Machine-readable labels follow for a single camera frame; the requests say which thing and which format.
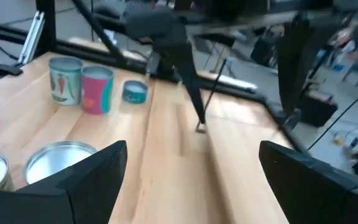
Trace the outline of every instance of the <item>wooden tabletop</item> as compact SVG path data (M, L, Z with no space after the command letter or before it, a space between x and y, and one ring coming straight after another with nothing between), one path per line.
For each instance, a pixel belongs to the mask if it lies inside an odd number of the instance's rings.
M71 139L100 150L126 140L127 169L110 223L286 222L257 150L261 139L288 143L262 105L216 94L207 111L208 134L198 134L184 89L150 80L147 102L129 105L121 100L123 82L144 76L114 69L111 112L93 116L52 100L53 56L47 53L24 66L21 76L0 80L0 151L15 189L25 186L28 158L50 143ZM203 91L204 99L208 93Z

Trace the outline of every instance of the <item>floor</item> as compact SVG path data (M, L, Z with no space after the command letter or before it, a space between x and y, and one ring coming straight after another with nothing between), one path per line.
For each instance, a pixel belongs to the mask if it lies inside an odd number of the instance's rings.
M74 9L71 1L56 0L57 11L64 11L57 14L57 35L60 39L69 39L70 37L82 37L91 39L91 31L89 25L85 22L82 16ZM90 4L90 0L84 0L86 4ZM14 27L21 29L29 29L32 16L35 13L34 0L0 0L0 8L5 7L9 11L0 11L0 23L12 22ZM135 42L128 40L125 36L117 34L115 36L117 45L124 49L137 49L146 53L150 47L140 47ZM1 45L11 54L19 55L21 46L0 41ZM251 47L238 44L235 46L247 55L252 50ZM198 70L212 70L218 60L218 55L223 47L215 45L213 54L209 56L201 52L194 52L195 64ZM230 55L226 49L223 53L224 57ZM9 57L0 52L0 63L14 63ZM260 68L254 64L247 62L234 61L232 63L232 71L238 79L247 80L248 82L255 83L259 90L265 93L269 100L273 102L280 102L278 96L278 78L277 75L270 70ZM227 68L224 69L224 74L228 74ZM334 116L322 128L314 128L307 124L299 124L293 132L301 139L306 147L309 147L321 133L344 111L357 97L358 87L354 86L358 74L352 74L347 82L341 82L342 75L337 72L332 72L328 69L322 68L318 72L320 79L325 80L321 86L321 90L334 95L334 100L339 105L339 109ZM356 103L334 126L333 128L310 150L316 158L330 163L334 167L351 172L351 163L347 156L342 152L342 148L333 143L333 136L338 133L340 137L346 135L346 131L358 127L358 103ZM358 136L358 130L350 133L346 142Z

